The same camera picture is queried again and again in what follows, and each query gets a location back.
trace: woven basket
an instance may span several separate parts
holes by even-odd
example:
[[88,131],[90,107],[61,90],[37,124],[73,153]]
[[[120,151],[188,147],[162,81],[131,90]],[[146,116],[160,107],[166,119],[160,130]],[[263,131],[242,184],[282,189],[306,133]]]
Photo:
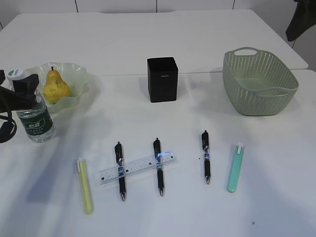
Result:
[[[240,50],[253,55],[236,55]],[[243,115],[268,116],[281,112],[298,89],[298,82],[274,54],[243,47],[224,56],[223,81],[234,108]]]

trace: black object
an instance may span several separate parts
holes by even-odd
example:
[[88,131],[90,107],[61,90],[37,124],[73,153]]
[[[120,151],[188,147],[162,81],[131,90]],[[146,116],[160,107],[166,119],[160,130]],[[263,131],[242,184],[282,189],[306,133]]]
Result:
[[206,146],[209,147],[209,141],[208,141],[208,132],[205,130],[202,134],[202,148],[205,150]]
[[163,171],[162,171],[162,163],[161,163],[161,156],[158,156],[157,154],[161,153],[161,146],[160,141],[157,138],[154,141],[154,151],[155,151],[155,157],[157,160],[157,178],[158,178],[158,188],[160,195],[163,196],[163,189],[164,189],[164,183],[163,183]]
[[296,10],[286,30],[288,41],[296,40],[308,28],[316,24],[316,0],[294,0]]
[[164,102],[177,99],[178,67],[174,58],[147,59],[150,101]]
[[[0,85],[4,80],[4,70],[0,70]],[[15,91],[0,86],[0,113],[7,112],[7,116],[0,116],[0,119],[6,121],[0,128],[0,143],[9,141],[16,133],[17,126],[12,118],[12,111],[31,109],[37,103],[34,92],[38,84],[39,77],[33,74],[19,83],[13,82]]]
[[204,150],[204,176],[206,183],[209,184],[211,178],[211,164],[209,160],[208,132],[206,130],[202,134],[202,148]]
[[122,200],[125,201],[126,195],[126,185],[125,185],[125,177],[124,177],[124,167],[123,167],[123,152],[121,143],[117,143],[115,146],[115,156],[117,158],[118,164],[118,176],[122,176],[118,179],[119,183],[119,193],[121,194]]

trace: basket handle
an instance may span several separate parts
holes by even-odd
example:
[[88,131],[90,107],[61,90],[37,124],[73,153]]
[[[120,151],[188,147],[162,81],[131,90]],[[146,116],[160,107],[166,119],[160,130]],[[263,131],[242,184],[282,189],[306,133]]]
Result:
[[[283,93],[281,95],[262,95],[262,93],[267,92],[267,91],[271,91],[271,90],[281,91]],[[291,91],[293,91],[293,90],[282,88],[282,87],[272,87],[272,88],[268,88],[268,89],[264,89],[264,90],[258,91],[257,95],[260,96],[260,97],[281,97],[281,96],[287,95]]]
[[238,48],[238,49],[235,49],[233,51],[231,51],[232,53],[234,53],[234,55],[236,55],[236,52],[238,51],[242,51],[242,50],[252,50],[252,51],[255,51],[256,53],[253,54],[253,55],[256,55],[260,50],[256,49],[256,48],[253,48],[253,47],[242,47],[242,48]]

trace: water bottle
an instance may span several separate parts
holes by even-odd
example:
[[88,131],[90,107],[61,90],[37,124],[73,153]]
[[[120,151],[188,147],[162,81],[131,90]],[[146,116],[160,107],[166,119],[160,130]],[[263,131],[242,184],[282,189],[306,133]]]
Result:
[[[28,75],[22,70],[9,73],[9,80],[19,80]],[[54,124],[51,120],[44,98],[36,89],[35,96],[37,104],[30,110],[17,110],[16,114],[20,118],[29,138],[36,143],[46,142],[54,136]]]

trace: pear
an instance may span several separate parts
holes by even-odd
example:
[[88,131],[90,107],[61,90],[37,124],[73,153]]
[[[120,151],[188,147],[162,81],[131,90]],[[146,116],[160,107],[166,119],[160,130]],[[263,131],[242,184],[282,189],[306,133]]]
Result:
[[68,84],[63,81],[59,72],[54,70],[54,67],[51,67],[51,70],[47,73],[43,94],[45,99],[52,104],[56,104],[60,98],[71,94]]

